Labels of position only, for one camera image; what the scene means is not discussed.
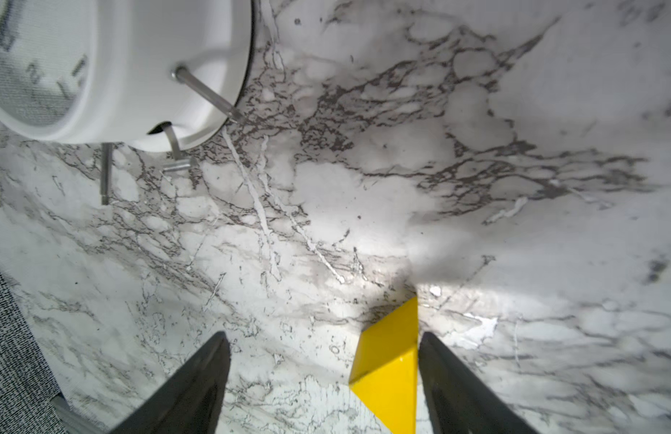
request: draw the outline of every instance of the white marble table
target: white marble table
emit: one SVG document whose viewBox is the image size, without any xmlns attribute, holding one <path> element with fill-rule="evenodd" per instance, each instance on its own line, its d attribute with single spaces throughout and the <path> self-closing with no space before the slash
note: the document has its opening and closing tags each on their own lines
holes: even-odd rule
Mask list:
<svg viewBox="0 0 671 434">
<path fill-rule="evenodd" d="M 236 155 L 120 146 L 102 207 L 96 145 L 0 129 L 0 266 L 69 402 L 113 426 L 225 330 L 219 432 L 385 432 L 350 362 L 417 293 L 540 432 L 671 433 L 671 0 L 256 12 Z"/>
</svg>

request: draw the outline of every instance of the yellow block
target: yellow block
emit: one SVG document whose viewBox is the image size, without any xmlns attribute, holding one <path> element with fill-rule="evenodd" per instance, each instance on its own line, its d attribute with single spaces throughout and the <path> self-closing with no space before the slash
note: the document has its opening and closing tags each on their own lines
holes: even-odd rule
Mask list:
<svg viewBox="0 0 671 434">
<path fill-rule="evenodd" d="M 417 297 L 362 332 L 349 384 L 393 434 L 415 432 Z"/>
</svg>

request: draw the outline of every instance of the textured gray fabric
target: textured gray fabric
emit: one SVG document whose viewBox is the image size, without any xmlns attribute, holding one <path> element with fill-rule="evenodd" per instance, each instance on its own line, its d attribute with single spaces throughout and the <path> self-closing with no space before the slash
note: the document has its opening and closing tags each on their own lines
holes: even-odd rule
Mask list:
<svg viewBox="0 0 671 434">
<path fill-rule="evenodd" d="M 67 434 L 49 404 L 59 393 L 0 273 L 0 434 Z"/>
</svg>

